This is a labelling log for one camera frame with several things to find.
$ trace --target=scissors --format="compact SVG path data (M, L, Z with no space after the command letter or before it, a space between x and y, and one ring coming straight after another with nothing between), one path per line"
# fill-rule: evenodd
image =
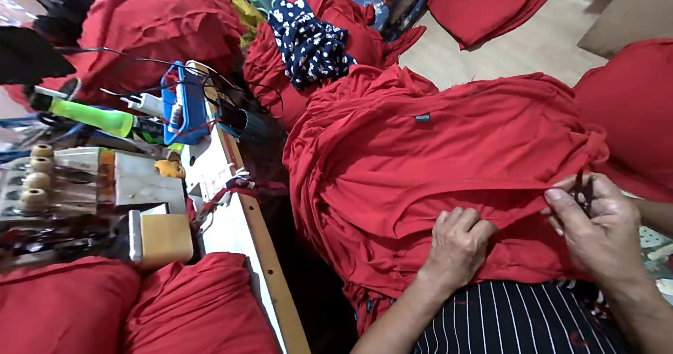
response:
M589 212L591 212L591 203L593 201L593 177L589 177L587 184L582 184L583 178L582 169L579 170L577 176L575 177L575 184L573 185L570 195L573 196L575 202L579 204L582 208L582 211L591 218ZM583 195L584 200L579 199L579 195Z

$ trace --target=white table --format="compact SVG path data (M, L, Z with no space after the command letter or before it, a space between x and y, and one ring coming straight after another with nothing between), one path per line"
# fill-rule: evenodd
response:
M208 71L199 65L193 66ZM216 99L213 89L206 88L206 92ZM205 103L213 119L216 108L208 101ZM228 163L233 163L233 167L227 166ZM204 202L225 186L236 169L244 166L236 140L219 126L198 145L185 147L182 164L188 194L203 197ZM232 195L230 205L219 206L206 219L204 227L208 227L203 234L206 253L242 253L250 259L253 292L283 352L309 354L306 335L257 200L247 195Z

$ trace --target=black and white striped apron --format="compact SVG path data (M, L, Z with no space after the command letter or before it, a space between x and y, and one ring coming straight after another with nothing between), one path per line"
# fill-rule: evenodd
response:
M463 287L433 318L413 352L629 352L616 323L597 313L594 304L602 296L595 286L572 281L571 289L568 283L559 284L485 281Z

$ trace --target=fingernail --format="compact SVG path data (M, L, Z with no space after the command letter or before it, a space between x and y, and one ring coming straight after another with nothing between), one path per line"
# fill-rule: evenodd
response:
M559 190L558 188L550 188L549 190L544 192L544 198L547 199L547 201L559 200L562 197L563 197L563 191Z

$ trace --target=tile floor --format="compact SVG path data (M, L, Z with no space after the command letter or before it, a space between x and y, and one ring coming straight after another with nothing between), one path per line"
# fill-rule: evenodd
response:
M577 42L598 18L587 13L589 0L548 0L514 31L471 52L458 43L428 12L418 25L427 31L400 57L400 66L433 81L440 89L471 80L542 71L574 86L589 69L606 59L580 49Z

